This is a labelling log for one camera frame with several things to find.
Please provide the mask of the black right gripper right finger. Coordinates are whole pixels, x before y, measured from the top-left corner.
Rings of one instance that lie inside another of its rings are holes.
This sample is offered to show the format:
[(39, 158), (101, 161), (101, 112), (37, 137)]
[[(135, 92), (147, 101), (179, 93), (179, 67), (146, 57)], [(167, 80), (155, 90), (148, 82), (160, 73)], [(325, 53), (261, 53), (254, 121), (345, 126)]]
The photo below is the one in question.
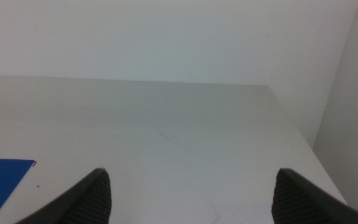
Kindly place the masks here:
[(357, 210), (287, 168), (277, 173), (271, 213), (275, 224), (358, 224)]

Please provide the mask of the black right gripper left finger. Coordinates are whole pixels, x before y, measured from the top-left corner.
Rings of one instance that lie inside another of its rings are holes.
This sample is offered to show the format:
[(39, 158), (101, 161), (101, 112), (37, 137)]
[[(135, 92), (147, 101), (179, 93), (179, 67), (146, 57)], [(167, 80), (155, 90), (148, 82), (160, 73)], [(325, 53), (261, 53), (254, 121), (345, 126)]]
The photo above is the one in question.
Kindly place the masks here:
[(111, 183), (105, 169), (97, 168), (46, 206), (19, 224), (108, 224), (112, 209)]

